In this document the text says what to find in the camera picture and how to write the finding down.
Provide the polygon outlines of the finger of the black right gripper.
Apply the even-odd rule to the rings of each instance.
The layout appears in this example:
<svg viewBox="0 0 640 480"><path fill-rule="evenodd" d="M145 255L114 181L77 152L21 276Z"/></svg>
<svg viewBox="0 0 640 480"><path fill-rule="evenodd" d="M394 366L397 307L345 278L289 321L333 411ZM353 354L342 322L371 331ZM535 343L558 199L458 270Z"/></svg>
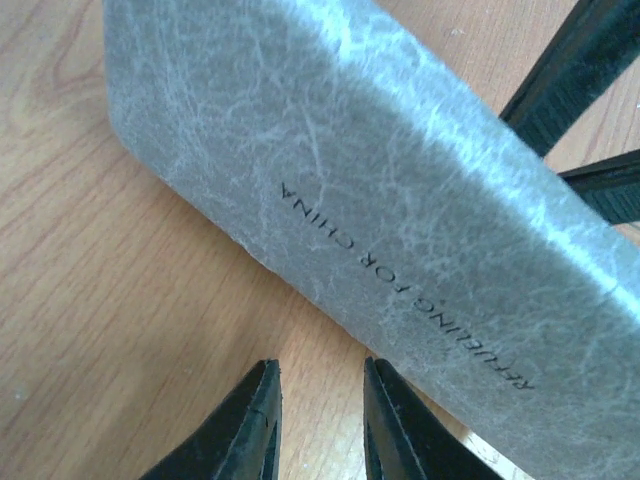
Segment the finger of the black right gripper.
<svg viewBox="0 0 640 480"><path fill-rule="evenodd" d="M610 224L639 221L639 150L562 172L559 176Z"/></svg>
<svg viewBox="0 0 640 480"><path fill-rule="evenodd" d="M546 156L639 55L639 0L581 0L500 118Z"/></svg>

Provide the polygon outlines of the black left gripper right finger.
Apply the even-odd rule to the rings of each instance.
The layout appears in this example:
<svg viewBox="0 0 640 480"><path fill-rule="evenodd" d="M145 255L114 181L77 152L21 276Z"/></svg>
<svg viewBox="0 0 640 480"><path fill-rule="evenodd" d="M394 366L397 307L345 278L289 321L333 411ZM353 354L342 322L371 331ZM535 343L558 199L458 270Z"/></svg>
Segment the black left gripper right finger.
<svg viewBox="0 0 640 480"><path fill-rule="evenodd" d="M369 479L491 479L385 359L364 364L364 452Z"/></svg>

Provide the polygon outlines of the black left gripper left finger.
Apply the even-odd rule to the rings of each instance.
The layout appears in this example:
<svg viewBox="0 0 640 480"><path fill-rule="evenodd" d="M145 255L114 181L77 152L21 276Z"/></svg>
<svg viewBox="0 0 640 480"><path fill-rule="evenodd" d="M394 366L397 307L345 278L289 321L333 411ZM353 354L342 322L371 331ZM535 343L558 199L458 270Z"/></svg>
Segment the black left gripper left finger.
<svg viewBox="0 0 640 480"><path fill-rule="evenodd" d="M258 361L204 422L144 479L276 479L282 426L280 367Z"/></svg>

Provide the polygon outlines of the grey green glasses case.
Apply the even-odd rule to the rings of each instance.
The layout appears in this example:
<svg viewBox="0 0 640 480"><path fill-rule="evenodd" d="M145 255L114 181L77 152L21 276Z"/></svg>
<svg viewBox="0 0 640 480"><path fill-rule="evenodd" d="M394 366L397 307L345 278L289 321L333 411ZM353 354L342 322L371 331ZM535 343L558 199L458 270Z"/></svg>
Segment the grey green glasses case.
<svg viewBox="0 0 640 480"><path fill-rule="evenodd" d="M639 250L370 1L107 1L122 144L538 479L639 475Z"/></svg>

